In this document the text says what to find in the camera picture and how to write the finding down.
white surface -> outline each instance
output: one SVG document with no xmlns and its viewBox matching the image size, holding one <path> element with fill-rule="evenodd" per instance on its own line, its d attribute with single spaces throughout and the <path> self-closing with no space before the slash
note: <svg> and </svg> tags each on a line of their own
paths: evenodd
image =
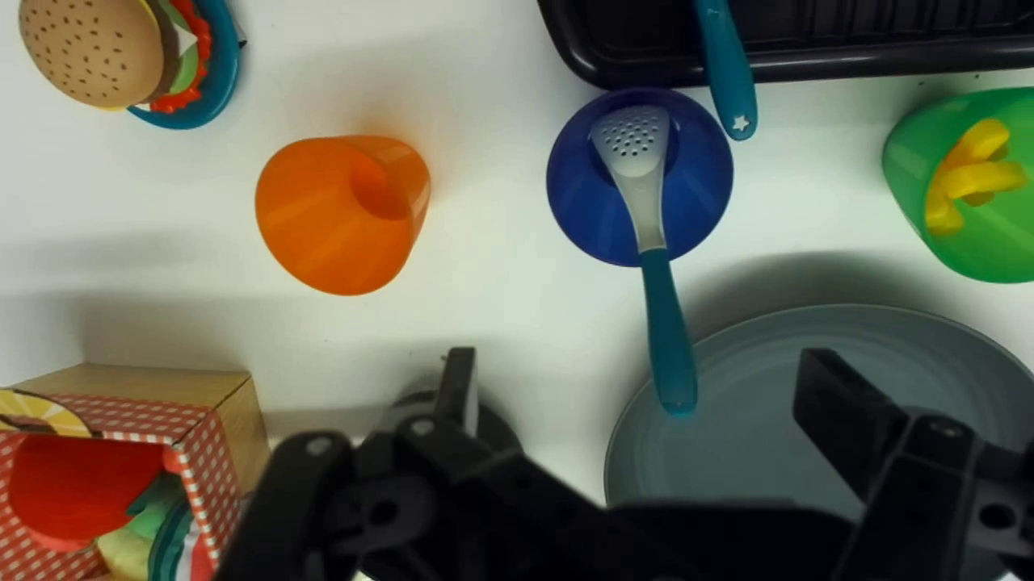
<svg viewBox="0 0 1034 581">
<path fill-rule="evenodd" d="M 642 381 L 641 275 L 555 230 L 545 154 L 594 98 L 533 0 L 234 3 L 244 79 L 200 132 L 90 113 L 32 70 L 0 6 L 0 381 L 79 360 L 250 370 L 275 430 L 386 403 L 482 348 L 482 384 L 525 448 L 599 498 L 614 415 Z M 877 147 L 922 98 L 1019 76 L 760 87 L 717 234 L 675 264 L 693 334 L 782 305 L 888 301 L 955 317 L 1034 363 L 1030 287 L 940 268 L 883 187 Z M 306 137 L 390 132 L 434 166 L 404 275 L 344 301 L 266 251 L 253 187 Z"/>
</svg>

blue spatula handle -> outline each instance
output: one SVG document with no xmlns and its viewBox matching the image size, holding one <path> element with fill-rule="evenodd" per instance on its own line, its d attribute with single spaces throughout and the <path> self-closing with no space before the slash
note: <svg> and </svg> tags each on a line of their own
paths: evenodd
<svg viewBox="0 0 1034 581">
<path fill-rule="evenodd" d="M 681 308 L 675 299 L 665 250 L 641 255 L 646 287 L 649 370 L 658 403 L 667 418 L 688 418 L 698 407 L 698 370 L 688 348 Z"/>
<path fill-rule="evenodd" d="M 725 0 L 691 0 L 704 38 L 704 68 L 714 94 L 714 111 L 729 139 L 742 144 L 755 130 L 754 70 Z"/>
</svg>

orange plastic cup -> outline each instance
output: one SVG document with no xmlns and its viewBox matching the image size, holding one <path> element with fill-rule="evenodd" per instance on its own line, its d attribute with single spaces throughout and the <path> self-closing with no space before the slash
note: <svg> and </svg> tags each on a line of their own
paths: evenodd
<svg viewBox="0 0 1034 581">
<path fill-rule="evenodd" d="M 396 139 L 292 144 L 258 178 L 258 230 L 298 282 L 368 293 L 404 268 L 424 227 L 427 186 L 424 160 Z"/>
</svg>

